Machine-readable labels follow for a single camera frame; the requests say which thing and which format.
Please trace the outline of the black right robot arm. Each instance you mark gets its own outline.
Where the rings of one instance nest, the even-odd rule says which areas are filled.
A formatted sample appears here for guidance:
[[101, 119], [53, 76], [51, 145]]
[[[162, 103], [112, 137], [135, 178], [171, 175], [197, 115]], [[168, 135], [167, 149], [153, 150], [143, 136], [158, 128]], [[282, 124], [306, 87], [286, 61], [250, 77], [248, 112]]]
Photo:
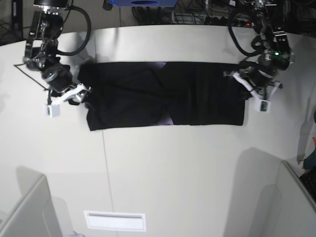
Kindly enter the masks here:
[[[90, 40], [92, 27], [89, 15], [80, 7], [74, 6], [67, 0], [35, 0], [34, 5], [40, 8], [34, 12], [29, 35], [26, 39], [23, 64], [31, 71], [41, 72], [41, 78], [48, 84], [49, 105], [51, 97], [59, 97], [71, 105], [82, 103], [90, 89], [84, 84], [73, 81], [71, 67], [60, 63], [61, 56], [74, 56], [85, 49]], [[60, 37], [66, 19], [60, 10], [81, 13], [87, 23], [86, 37], [82, 45], [72, 52], [58, 50]]]

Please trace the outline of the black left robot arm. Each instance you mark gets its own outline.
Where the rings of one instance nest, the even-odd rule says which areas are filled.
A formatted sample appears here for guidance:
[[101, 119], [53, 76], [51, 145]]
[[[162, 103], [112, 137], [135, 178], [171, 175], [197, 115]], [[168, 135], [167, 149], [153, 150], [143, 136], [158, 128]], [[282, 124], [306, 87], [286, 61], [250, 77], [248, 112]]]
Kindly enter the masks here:
[[[237, 15], [247, 15], [257, 36], [252, 40], [253, 52], [244, 50], [233, 32], [233, 22]], [[246, 0], [244, 7], [234, 9], [227, 21], [228, 31], [236, 48], [246, 58], [239, 62], [236, 72], [250, 83], [251, 90], [243, 89], [241, 100], [247, 100], [258, 92], [267, 95], [267, 87], [275, 85], [274, 78], [293, 63], [293, 52], [283, 20], [279, 15], [276, 0]]]

